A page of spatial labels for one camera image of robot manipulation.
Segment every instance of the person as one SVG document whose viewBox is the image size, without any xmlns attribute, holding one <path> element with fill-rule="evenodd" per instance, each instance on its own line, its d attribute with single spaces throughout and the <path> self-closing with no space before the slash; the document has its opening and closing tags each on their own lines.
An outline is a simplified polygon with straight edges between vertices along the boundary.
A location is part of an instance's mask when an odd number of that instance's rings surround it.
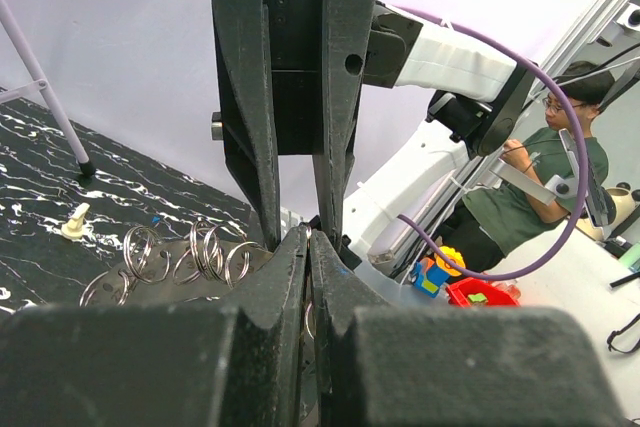
<svg viewBox="0 0 640 427">
<path fill-rule="evenodd" d="M 600 103 L 615 79 L 608 71 L 580 78 L 594 70 L 596 65 L 591 62 L 574 62 L 556 80 L 559 84 L 573 80 L 561 85 L 561 89 L 580 121 L 590 164 L 596 180 L 602 185 L 609 173 L 609 161 L 591 128 L 602 114 Z M 543 104 L 548 127 L 538 130 L 522 143 L 508 140 L 501 157 L 541 185 L 556 174 L 565 178 L 573 176 L 558 134 L 561 129 L 571 131 L 567 114 L 553 94 L 549 94 Z M 545 205 L 502 182 L 497 189 L 477 188 L 465 194 L 453 214 L 438 228 L 436 237 L 462 255 L 467 269 L 484 272 L 526 241 L 555 229 L 573 211 L 574 205 L 575 199 L 560 198 Z"/>
</svg>

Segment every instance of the gray plate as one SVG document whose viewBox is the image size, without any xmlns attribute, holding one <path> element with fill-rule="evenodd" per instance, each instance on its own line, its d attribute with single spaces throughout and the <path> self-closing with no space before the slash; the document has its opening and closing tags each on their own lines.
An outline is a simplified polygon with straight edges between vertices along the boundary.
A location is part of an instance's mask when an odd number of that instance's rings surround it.
<svg viewBox="0 0 640 427">
<path fill-rule="evenodd" d="M 226 255 L 234 247 L 240 245 L 236 242 L 220 241 L 222 251 Z M 179 240 L 158 245 L 151 250 L 147 265 L 142 269 L 142 274 L 148 280 L 161 278 L 166 269 L 166 259 L 161 257 L 161 252 L 167 251 L 170 254 L 171 268 L 167 278 L 157 284 L 145 284 L 136 282 L 134 288 L 129 293 L 126 305 L 158 305 L 184 302 L 193 299 L 213 300 L 224 296 L 231 289 L 226 282 L 219 280 L 207 280 L 200 276 L 195 281 L 177 285 L 173 280 L 173 268 L 182 254 L 189 248 L 189 242 Z M 240 276 L 243 268 L 243 252 L 250 253 L 250 267 L 247 276 L 260 269 L 266 264 L 273 254 L 262 249 L 247 246 L 241 248 L 235 255 L 231 264 L 231 279 L 235 281 Z M 193 258 L 189 256 L 180 265 L 177 278 L 184 279 L 195 272 L 196 266 Z M 88 305 L 116 305 L 124 290 L 124 280 L 118 275 L 119 271 L 128 272 L 124 262 L 113 267 L 107 274 L 98 281 L 95 293 L 91 296 Z"/>
</svg>

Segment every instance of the green t-shirt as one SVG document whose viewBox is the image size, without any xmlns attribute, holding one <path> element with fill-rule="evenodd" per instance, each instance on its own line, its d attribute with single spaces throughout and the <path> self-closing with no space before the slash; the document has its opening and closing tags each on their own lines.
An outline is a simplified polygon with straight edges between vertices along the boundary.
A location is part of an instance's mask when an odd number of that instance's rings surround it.
<svg viewBox="0 0 640 427">
<path fill-rule="evenodd" d="M 523 142 L 542 184 L 554 175 L 573 176 L 560 136 L 545 127 Z M 595 178 L 602 185 L 609 174 L 609 160 L 595 137 L 586 139 L 589 161 Z M 555 229 L 561 222 L 545 224 L 533 210 L 526 195 L 507 182 L 497 189 L 476 189 L 462 198 L 469 212 L 484 231 L 498 244 L 504 255 L 508 255 L 524 242 L 547 230 Z M 575 199 L 556 199 L 569 212 L 573 211 Z"/>
</svg>

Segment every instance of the black pants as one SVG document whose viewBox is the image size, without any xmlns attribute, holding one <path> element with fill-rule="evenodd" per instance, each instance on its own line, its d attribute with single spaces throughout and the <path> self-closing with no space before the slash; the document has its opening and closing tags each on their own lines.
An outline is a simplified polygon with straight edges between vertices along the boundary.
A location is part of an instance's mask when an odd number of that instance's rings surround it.
<svg viewBox="0 0 640 427">
<path fill-rule="evenodd" d="M 480 224 L 462 202 L 456 205 L 453 214 L 438 228 L 436 238 L 438 236 L 442 237 L 443 245 L 462 254 L 466 268 L 473 272 L 492 269 L 504 259 L 498 244 L 480 229 Z M 451 277 L 449 283 L 464 278 Z"/>
</svg>

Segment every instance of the black marble table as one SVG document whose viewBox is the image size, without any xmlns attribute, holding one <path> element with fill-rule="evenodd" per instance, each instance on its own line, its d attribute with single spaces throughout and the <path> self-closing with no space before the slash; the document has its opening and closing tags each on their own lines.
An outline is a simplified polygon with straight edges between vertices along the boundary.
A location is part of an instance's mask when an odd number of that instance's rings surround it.
<svg viewBox="0 0 640 427">
<path fill-rule="evenodd" d="M 77 304 L 93 278 L 122 261 L 134 225 L 173 239 L 198 218 L 247 229 L 247 204 L 75 128 L 98 169 L 91 180 L 79 176 L 47 110 L 23 100 L 0 105 L 0 318 L 34 304 Z M 60 228 L 85 202 L 87 233 L 69 241 Z"/>
</svg>

